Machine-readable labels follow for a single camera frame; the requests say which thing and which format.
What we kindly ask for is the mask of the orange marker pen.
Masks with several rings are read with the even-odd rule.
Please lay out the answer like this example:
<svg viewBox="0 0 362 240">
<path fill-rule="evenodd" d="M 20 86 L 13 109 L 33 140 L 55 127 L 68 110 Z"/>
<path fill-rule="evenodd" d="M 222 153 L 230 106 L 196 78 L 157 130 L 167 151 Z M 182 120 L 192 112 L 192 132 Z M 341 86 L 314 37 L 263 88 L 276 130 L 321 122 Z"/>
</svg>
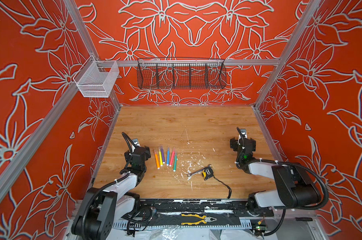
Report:
<svg viewBox="0 0 362 240">
<path fill-rule="evenodd" d="M 159 170 L 160 169 L 160 162 L 159 162 L 158 152 L 157 152 L 157 150 L 153 150 L 153 152 L 154 152 L 156 167 Z"/>
</svg>

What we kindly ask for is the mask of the yellow marker pen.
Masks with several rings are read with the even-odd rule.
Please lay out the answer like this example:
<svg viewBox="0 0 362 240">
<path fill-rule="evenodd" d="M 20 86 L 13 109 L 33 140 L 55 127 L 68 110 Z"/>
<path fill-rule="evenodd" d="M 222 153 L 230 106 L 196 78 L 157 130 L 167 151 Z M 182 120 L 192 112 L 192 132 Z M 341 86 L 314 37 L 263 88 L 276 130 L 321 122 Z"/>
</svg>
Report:
<svg viewBox="0 0 362 240">
<path fill-rule="evenodd" d="M 162 158 L 162 150 L 161 150 L 161 147 L 158 148 L 158 156 L 159 156 L 159 164 L 160 164 L 160 167 L 163 166 L 163 158 Z"/>
</svg>

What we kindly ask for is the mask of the purple marker pen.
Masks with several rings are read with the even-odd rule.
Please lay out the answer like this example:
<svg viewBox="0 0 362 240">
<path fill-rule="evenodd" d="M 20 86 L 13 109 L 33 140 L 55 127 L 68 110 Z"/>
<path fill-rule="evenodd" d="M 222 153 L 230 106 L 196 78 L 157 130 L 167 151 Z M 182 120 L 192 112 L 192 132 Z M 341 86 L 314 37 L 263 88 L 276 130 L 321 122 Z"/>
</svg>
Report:
<svg viewBox="0 0 362 240">
<path fill-rule="evenodd" d="M 165 155 L 164 155 L 164 149 L 163 149 L 163 146 L 162 145 L 160 145 L 160 147 L 161 147 L 161 150 L 162 150 L 162 158 L 163 158 L 163 165 L 165 165 L 166 164 L 166 159 L 165 159 Z"/>
</svg>

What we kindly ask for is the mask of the blue marker pen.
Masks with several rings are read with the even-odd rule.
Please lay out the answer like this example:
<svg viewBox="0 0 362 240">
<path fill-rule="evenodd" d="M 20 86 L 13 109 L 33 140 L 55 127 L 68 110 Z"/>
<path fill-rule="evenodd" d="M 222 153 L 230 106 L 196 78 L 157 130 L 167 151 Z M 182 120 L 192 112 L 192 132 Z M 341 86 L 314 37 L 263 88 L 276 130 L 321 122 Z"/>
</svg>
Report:
<svg viewBox="0 0 362 240">
<path fill-rule="evenodd" d="M 166 165 L 169 166 L 170 165 L 170 147 L 167 147 L 167 151 L 166 151 Z"/>
</svg>

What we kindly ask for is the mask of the green marker pen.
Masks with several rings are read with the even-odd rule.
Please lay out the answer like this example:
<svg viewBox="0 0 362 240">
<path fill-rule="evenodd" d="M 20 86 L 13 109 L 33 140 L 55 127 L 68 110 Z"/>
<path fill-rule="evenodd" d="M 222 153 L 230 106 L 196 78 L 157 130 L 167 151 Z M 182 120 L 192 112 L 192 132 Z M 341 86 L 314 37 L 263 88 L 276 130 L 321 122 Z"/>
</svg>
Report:
<svg viewBox="0 0 362 240">
<path fill-rule="evenodd" d="M 174 155 L 174 161 L 173 161 L 173 172 L 176 172 L 177 167 L 177 153 Z"/>
</svg>

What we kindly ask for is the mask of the pink marker pen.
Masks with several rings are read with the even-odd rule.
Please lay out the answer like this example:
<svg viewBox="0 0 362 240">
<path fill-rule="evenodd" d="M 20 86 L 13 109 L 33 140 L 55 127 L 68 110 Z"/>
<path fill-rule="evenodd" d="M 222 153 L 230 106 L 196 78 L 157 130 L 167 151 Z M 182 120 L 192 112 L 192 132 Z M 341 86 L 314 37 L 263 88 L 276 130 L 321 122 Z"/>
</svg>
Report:
<svg viewBox="0 0 362 240">
<path fill-rule="evenodd" d="M 169 166 L 170 167 L 172 167 L 174 165 L 175 152 L 176 152 L 176 148 L 173 147 L 172 151 L 171 151 L 171 155 L 170 155 L 170 161 L 169 161 Z"/>
</svg>

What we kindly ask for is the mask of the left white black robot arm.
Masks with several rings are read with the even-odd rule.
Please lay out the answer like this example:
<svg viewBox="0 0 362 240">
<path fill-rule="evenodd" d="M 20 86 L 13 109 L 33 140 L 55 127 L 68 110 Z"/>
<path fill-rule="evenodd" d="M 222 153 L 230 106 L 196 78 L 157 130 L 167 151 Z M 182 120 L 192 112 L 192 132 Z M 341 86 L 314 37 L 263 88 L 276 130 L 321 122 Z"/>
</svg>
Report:
<svg viewBox="0 0 362 240">
<path fill-rule="evenodd" d="M 105 240 L 116 220 L 125 219 L 128 224 L 148 224 L 153 216 L 151 207 L 140 205 L 140 196 L 131 192 L 142 181 L 150 159 L 150 148 L 142 147 L 137 140 L 122 133 L 128 150 L 126 164 L 120 176 L 100 187 L 87 190 L 71 226 L 71 234 L 84 240 Z"/>
</svg>

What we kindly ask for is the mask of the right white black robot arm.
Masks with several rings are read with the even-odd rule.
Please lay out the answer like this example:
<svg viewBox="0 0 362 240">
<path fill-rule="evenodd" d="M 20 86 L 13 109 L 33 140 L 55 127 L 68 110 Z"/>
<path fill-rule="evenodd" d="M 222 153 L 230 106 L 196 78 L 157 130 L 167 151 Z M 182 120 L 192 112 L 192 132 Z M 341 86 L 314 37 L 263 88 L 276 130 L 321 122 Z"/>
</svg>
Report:
<svg viewBox="0 0 362 240">
<path fill-rule="evenodd" d="M 321 177 L 299 163 L 255 158 L 256 141 L 248 138 L 245 129 L 237 128 L 239 138 L 230 140 L 230 148 L 237 152 L 236 167 L 246 174 L 269 178 L 275 190 L 249 194 L 246 209 L 259 215 L 267 208 L 318 210 L 328 204 L 329 191 Z"/>
</svg>

